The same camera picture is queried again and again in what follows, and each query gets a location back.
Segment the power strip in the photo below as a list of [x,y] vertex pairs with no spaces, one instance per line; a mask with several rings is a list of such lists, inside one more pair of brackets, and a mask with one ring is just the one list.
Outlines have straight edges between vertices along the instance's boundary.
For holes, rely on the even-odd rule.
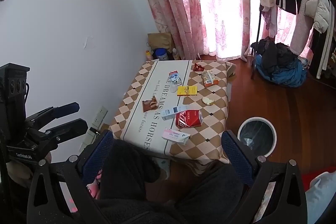
[[98,109],[95,115],[95,118],[93,119],[91,125],[89,125],[89,128],[84,135],[85,137],[79,148],[79,153],[82,153],[82,151],[84,150],[86,146],[88,146],[89,144],[92,144],[95,141],[96,136],[99,134],[99,128],[107,112],[108,110],[104,106],[101,106],[100,109]]

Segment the person's hand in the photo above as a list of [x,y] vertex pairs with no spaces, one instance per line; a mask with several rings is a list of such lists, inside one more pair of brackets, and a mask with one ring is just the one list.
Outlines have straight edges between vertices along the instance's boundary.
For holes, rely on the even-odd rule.
[[[45,159],[51,163],[50,152],[45,157]],[[33,172],[29,169],[29,167],[16,160],[11,160],[10,162],[6,163],[6,165],[8,175],[14,182],[26,188],[30,187]]]

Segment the metal screw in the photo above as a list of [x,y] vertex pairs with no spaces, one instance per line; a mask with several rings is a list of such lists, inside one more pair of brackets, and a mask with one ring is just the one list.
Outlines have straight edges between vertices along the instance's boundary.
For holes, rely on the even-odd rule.
[[46,160],[42,159],[42,160],[39,161],[39,166],[43,166],[43,165],[45,165],[45,163],[46,163]]
[[69,161],[70,162],[75,162],[77,159],[78,159],[78,157],[76,155],[72,155],[72,156],[70,156]]
[[264,156],[258,156],[257,158],[260,162],[265,162],[266,158]]
[[289,164],[295,166],[296,165],[296,161],[295,160],[289,160]]

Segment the camera lens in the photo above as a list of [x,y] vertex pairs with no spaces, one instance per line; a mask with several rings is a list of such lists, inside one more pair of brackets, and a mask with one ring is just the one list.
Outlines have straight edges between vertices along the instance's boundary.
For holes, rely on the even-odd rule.
[[10,83],[10,93],[13,93],[14,92],[14,80],[12,80],[12,82]]
[[21,89],[21,81],[20,81],[20,79],[19,79],[19,80],[16,82],[16,90],[17,90],[17,92],[19,92],[20,89]]

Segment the blue gripper pad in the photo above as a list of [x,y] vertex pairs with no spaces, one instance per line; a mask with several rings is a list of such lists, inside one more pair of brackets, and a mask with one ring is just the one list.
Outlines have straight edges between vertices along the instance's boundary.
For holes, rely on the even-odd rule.
[[239,146],[233,141],[226,131],[222,134],[221,143],[223,150],[228,156],[242,182],[251,187],[254,182],[253,168],[239,149]]
[[82,182],[88,185],[94,182],[98,172],[103,167],[104,161],[110,153],[113,146],[113,133],[108,131],[97,144],[95,150],[91,153],[87,161],[83,164]]

